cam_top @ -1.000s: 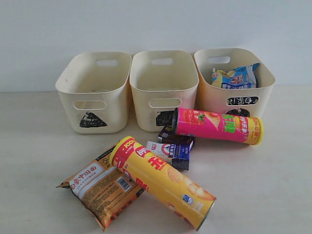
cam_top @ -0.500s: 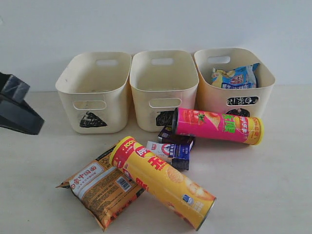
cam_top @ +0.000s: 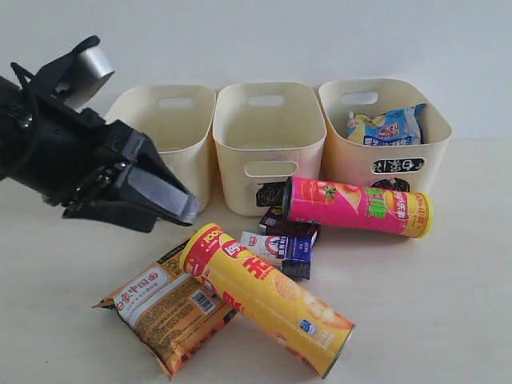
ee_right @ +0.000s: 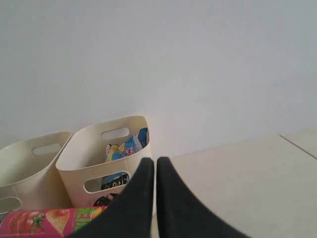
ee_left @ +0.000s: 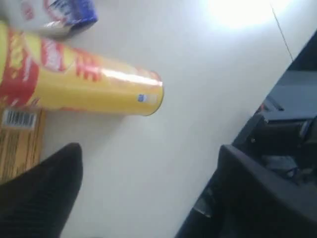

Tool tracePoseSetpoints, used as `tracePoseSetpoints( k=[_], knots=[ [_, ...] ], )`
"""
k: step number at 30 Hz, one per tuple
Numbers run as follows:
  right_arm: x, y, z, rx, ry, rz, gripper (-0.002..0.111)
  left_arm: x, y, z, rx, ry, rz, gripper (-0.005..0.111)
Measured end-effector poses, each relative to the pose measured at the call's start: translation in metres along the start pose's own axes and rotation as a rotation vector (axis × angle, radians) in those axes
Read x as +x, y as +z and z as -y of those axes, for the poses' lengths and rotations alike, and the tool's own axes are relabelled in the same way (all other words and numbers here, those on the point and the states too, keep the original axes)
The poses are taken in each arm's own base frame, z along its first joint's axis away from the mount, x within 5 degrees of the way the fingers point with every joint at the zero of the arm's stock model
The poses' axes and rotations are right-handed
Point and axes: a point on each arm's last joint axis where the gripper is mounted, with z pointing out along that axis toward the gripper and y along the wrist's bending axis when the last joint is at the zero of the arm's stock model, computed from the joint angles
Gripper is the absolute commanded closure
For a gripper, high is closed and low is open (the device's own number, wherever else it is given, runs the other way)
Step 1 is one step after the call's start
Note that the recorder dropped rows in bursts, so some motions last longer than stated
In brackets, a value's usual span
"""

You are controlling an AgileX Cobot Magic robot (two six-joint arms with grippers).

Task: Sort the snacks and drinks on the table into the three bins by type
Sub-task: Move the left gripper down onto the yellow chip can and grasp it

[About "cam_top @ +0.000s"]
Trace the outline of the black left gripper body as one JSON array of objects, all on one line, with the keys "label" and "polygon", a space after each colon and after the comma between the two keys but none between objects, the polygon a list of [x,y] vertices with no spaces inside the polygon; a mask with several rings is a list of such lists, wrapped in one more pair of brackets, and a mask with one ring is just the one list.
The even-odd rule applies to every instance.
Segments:
[{"label": "black left gripper body", "polygon": [[154,144],[93,110],[77,112],[44,89],[1,80],[1,177],[40,193],[51,206],[107,200],[131,204],[130,176],[154,173]]}]

